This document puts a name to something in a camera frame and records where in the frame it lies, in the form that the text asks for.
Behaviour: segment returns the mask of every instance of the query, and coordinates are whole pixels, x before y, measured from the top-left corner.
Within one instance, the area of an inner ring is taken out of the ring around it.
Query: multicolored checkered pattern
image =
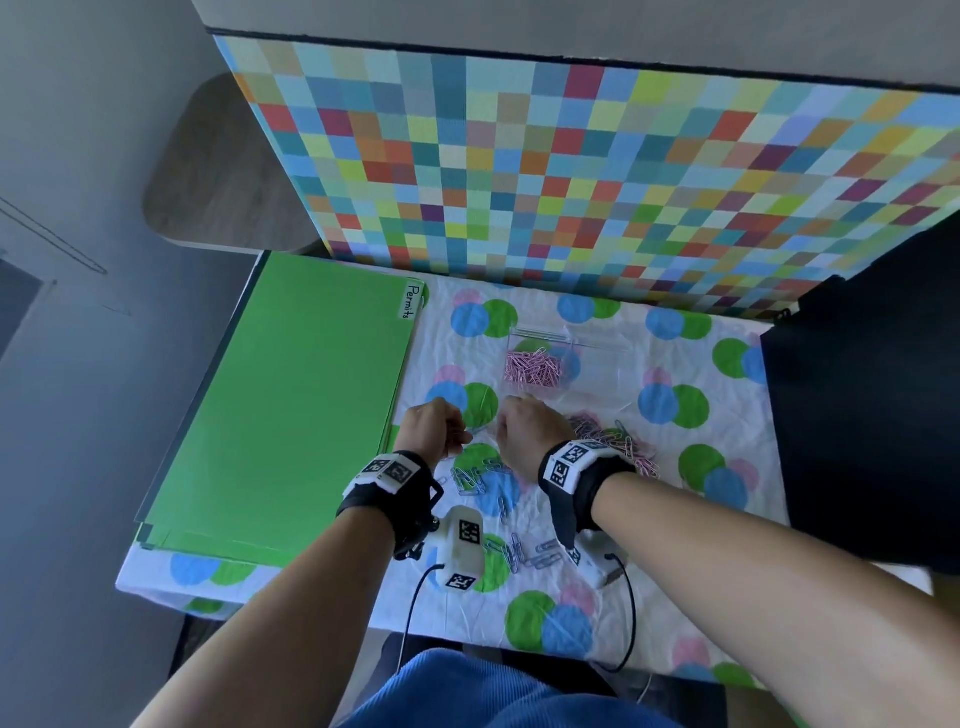
[[[217,42],[342,260],[756,317],[960,206],[960,97]]]

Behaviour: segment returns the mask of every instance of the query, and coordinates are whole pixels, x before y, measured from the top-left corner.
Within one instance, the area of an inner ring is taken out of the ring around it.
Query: hand
[[[564,416],[531,395],[508,397],[496,419],[500,457],[520,479],[536,483],[540,463],[548,451],[577,433]]]
[[[473,440],[467,432],[464,416],[443,397],[411,407],[403,415],[394,451],[409,450],[426,460],[432,473],[449,455],[459,455]]]

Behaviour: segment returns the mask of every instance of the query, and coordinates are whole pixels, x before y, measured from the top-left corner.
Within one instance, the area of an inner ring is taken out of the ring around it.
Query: person's right arm
[[[504,461],[536,482],[547,451],[575,437],[564,425],[542,402],[506,400]],[[608,478],[592,516],[812,726],[957,725],[960,625],[931,597],[799,531],[632,473]]]

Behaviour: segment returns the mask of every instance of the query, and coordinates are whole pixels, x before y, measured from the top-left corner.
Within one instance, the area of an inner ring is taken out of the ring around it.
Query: person's right hand
[[[543,456],[577,433],[560,412],[531,395],[508,397],[496,419],[503,462],[526,483],[536,483]]]

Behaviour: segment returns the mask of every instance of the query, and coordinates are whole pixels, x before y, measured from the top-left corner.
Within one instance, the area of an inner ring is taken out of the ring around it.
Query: polka dot tablecloth
[[[556,347],[553,353],[564,359],[567,370],[563,395],[550,403],[565,413],[586,409],[604,426],[624,424],[656,449],[661,476],[672,485],[787,522],[759,342],[767,325],[490,283],[422,278],[429,298],[419,315],[395,422],[408,407],[443,397],[463,410],[475,437],[462,455],[438,469],[445,487],[438,515],[459,503],[476,508],[484,516],[488,542],[503,547],[519,539],[528,559],[539,555],[538,545],[553,538],[546,497],[535,484],[521,482],[502,467],[490,427],[508,393],[501,379],[509,333],[520,326],[567,333],[575,342],[577,337],[628,342],[630,365],[618,373],[614,400],[578,396],[598,390],[581,386],[595,376],[589,358],[578,352],[576,343],[572,352]],[[524,344],[535,350],[543,342]],[[483,487],[471,490],[462,484],[458,489],[454,467],[479,473]],[[417,581],[432,563],[436,551],[430,549],[418,563],[391,563],[372,627],[403,630]],[[628,572],[638,610],[631,667],[736,685],[755,683],[636,566],[630,565]],[[134,546],[117,587],[191,614],[225,619],[276,573]],[[486,574],[470,592],[450,595],[435,581],[428,583],[413,617],[411,630],[416,634],[608,665],[620,662],[629,643],[625,580],[594,591],[566,560],[514,572],[491,550]]]

